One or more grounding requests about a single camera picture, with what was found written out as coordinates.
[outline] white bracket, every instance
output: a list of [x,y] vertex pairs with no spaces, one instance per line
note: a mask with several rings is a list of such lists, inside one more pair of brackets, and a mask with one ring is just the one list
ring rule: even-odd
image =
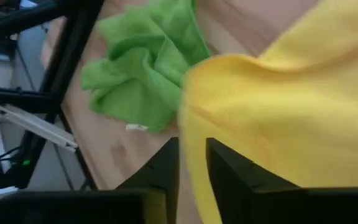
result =
[[20,108],[12,105],[0,105],[0,115],[2,119],[23,127],[71,152],[75,152],[78,148],[72,134]]

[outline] wooden table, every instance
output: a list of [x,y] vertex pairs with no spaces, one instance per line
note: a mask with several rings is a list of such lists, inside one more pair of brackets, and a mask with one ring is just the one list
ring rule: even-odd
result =
[[[197,18],[215,54],[258,56],[318,0],[198,0]],[[147,0],[106,0],[99,19],[119,14],[128,4]],[[48,64],[63,20],[51,23],[41,54]],[[160,134],[126,131],[126,124],[92,112],[90,93],[80,87],[86,62],[106,55],[106,41],[94,30],[82,55],[62,108],[99,189],[114,189],[135,173],[164,143],[178,134],[175,125]],[[181,160],[178,223],[202,223],[195,206],[188,172]]]

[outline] yellow microfiber cloth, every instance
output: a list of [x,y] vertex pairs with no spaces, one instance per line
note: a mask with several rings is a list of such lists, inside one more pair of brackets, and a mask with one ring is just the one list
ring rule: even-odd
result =
[[358,0],[322,1],[258,59],[199,63],[180,125],[206,224],[221,223],[206,138],[300,187],[358,186]]

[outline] floor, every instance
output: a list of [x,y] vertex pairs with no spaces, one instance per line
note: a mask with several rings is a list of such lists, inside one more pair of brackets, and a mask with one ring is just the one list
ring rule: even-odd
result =
[[[0,86],[37,91],[44,77],[44,68],[39,55],[45,39],[42,27],[33,27],[21,33],[15,60],[0,60]],[[63,127],[59,119],[56,125]],[[24,129],[1,121],[1,136],[7,151],[19,145]],[[35,168],[29,190],[80,190],[86,188],[85,176],[76,156],[65,149],[48,142]]]

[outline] microfiber cloth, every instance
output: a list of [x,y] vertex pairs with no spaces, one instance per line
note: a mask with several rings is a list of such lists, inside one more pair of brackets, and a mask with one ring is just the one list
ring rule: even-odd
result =
[[152,1],[98,24],[106,58],[89,63],[81,86],[90,107],[149,131],[162,131],[180,104],[183,76],[210,56],[196,25],[194,0]]
[[199,63],[179,121],[204,223],[221,223],[206,138],[300,187],[358,187],[358,0],[321,1],[259,58]]

